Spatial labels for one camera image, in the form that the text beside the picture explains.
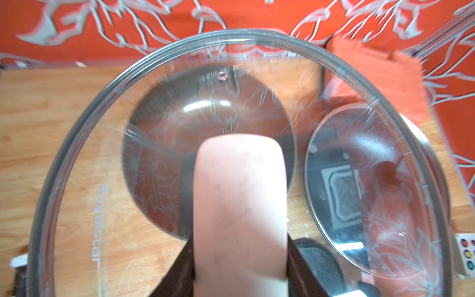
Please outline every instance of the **white floral pattern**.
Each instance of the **white floral pattern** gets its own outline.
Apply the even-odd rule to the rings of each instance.
[[[180,5],[183,0],[157,0],[155,4],[152,4],[148,0],[117,0],[115,4],[109,5],[104,0],[37,0],[46,2],[42,18],[37,26],[30,34],[18,34],[17,37],[23,41],[30,42],[41,46],[56,46],[64,43],[69,38],[80,35],[83,33],[85,22],[87,18],[92,17],[95,20],[95,25],[98,33],[109,43],[120,48],[133,48],[137,51],[148,54],[156,47],[151,47],[149,40],[151,36],[155,41],[158,41],[162,45],[169,44],[179,38],[171,32],[162,20],[163,16],[172,14],[172,9]],[[422,30],[417,26],[419,12],[422,9],[430,7],[440,0],[434,1],[412,1],[412,0],[361,0],[353,4],[350,0],[332,0],[326,7],[318,8],[309,13],[305,18],[300,20],[290,32],[291,36],[296,36],[308,40],[315,44],[324,44],[328,39],[338,33],[343,33],[343,36],[354,38],[358,32],[363,32],[365,24],[370,19],[376,19],[378,25],[382,24],[381,28],[377,31],[374,28],[367,29],[362,41],[367,42],[376,38],[386,28],[391,27],[392,32],[396,33],[399,39],[410,39],[416,37],[422,33]],[[339,2],[344,8],[344,16],[348,18],[338,30],[333,34],[324,37],[323,39],[315,39],[318,28],[324,25],[324,22],[331,16],[331,8]],[[53,21],[53,17],[57,10],[62,5],[68,4],[80,4],[80,8],[77,11],[71,12],[60,19],[60,22],[65,25],[72,25],[71,28],[58,31],[57,26]],[[191,10],[191,16],[199,21],[197,33],[201,33],[204,30],[206,22],[214,22],[219,24],[222,29],[226,29],[226,20],[223,19],[213,8],[201,5],[199,0],[194,0],[195,8]],[[412,18],[408,19],[403,13],[408,11]],[[152,28],[142,20],[137,12],[146,12],[152,15],[160,24],[160,30],[166,33],[166,36],[161,37],[155,33],[156,28]],[[109,25],[113,25],[113,18],[111,15],[123,17],[129,15],[133,19],[133,23],[137,34],[140,36],[141,43],[131,43],[120,32],[115,33],[115,37],[110,37],[105,33],[105,22]],[[361,16],[365,18],[359,21],[356,25],[351,26],[352,22]],[[301,27],[306,24],[313,24],[313,32],[311,35],[301,36]],[[283,32],[278,28],[267,28],[274,31]],[[259,52],[256,49],[250,49],[253,52]],[[281,52],[269,52],[265,49],[260,49],[262,54],[270,54],[272,56],[281,56],[286,53]]]
[[[450,46],[447,49],[446,56],[444,61],[442,61],[437,67],[432,69],[429,73],[424,75],[424,85],[429,92],[429,97],[431,99],[432,105],[440,104],[445,101],[449,100],[460,100],[465,98],[470,98],[475,96],[475,92],[470,92],[462,95],[455,96],[450,93],[444,93],[442,89],[448,87],[447,84],[440,82],[438,80],[448,77],[456,77],[461,80],[465,80],[468,83],[475,82],[475,76],[465,74],[461,71],[457,70],[457,67],[466,60],[471,60],[475,57],[473,52],[475,51],[475,32],[466,35],[464,34],[469,29],[464,30],[463,32],[459,33],[455,36],[455,38],[450,43]],[[443,71],[442,73],[438,73],[440,69],[445,67],[452,55],[455,46],[468,46],[470,49],[459,59],[457,60],[452,66],[450,66],[447,70]]]
[[[457,162],[457,167],[459,169],[463,168],[475,168],[475,161],[470,160],[469,158],[466,158],[464,156],[454,154],[454,158]],[[471,192],[470,194],[475,197],[475,172],[473,173],[472,177],[470,178],[469,182],[467,183],[467,189]]]

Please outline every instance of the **orange cloth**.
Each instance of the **orange cloth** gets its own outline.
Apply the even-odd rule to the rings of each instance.
[[[360,71],[395,106],[397,111],[416,125],[429,118],[429,108],[422,83],[422,66],[416,58],[401,51],[382,52],[365,47],[360,41],[333,37],[327,50]],[[325,99],[331,105],[361,102],[362,99],[348,84],[327,71]]]

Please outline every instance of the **lid rim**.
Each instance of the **lid rim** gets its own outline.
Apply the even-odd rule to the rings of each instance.
[[[164,63],[190,52],[217,45],[253,43],[278,47],[306,57],[331,70],[360,94],[370,106],[382,107],[381,110],[394,120],[394,126],[412,149],[421,180],[427,185],[432,197],[433,211],[437,221],[437,232],[441,239],[442,270],[444,296],[453,294],[452,256],[450,253],[447,221],[442,219],[440,193],[435,186],[434,177],[429,170],[427,160],[415,137],[404,124],[399,113],[386,97],[362,74],[348,63],[310,42],[261,29],[219,30],[181,39],[166,45],[145,56],[109,83],[80,115],[62,143],[46,176],[31,228],[28,250],[27,295],[30,297],[54,296],[53,246],[57,221],[57,212],[63,191],[73,164],[96,123],[115,100],[132,84]]]

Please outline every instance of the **wooden surface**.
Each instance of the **wooden surface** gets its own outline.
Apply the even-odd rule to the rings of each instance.
[[[15,70],[0,77],[0,289],[9,296],[14,271],[9,259],[26,252],[29,232],[44,178],[70,127],[95,95],[125,67]],[[292,100],[312,98],[321,89],[318,75],[300,77],[298,85],[282,83],[288,72],[269,78],[255,73],[269,85],[277,80],[275,92],[296,125],[306,121]],[[147,76],[133,86],[104,116],[86,142],[66,187],[55,238],[55,282],[57,296],[145,296],[166,272],[183,242],[155,228],[137,209],[122,177],[120,144],[127,116],[144,90],[160,77]],[[319,116],[318,108],[310,118]],[[451,193],[453,227],[475,232],[475,214],[433,119],[419,126],[433,144],[444,168]],[[294,184],[302,184],[300,170]],[[102,266],[91,261],[95,220],[100,203],[98,192],[107,184],[107,214],[104,215]],[[288,196],[289,232],[324,243],[314,227],[301,187]],[[346,261],[340,262],[351,269]],[[475,280],[456,279],[456,296],[472,296]]]

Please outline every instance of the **small glass lid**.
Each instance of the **small glass lid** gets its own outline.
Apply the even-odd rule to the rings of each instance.
[[[231,133],[282,147],[288,233],[330,296],[452,294],[440,173],[394,107],[325,49],[239,29],[157,50],[84,111],[38,202],[29,296],[148,296],[192,233],[199,145]]]

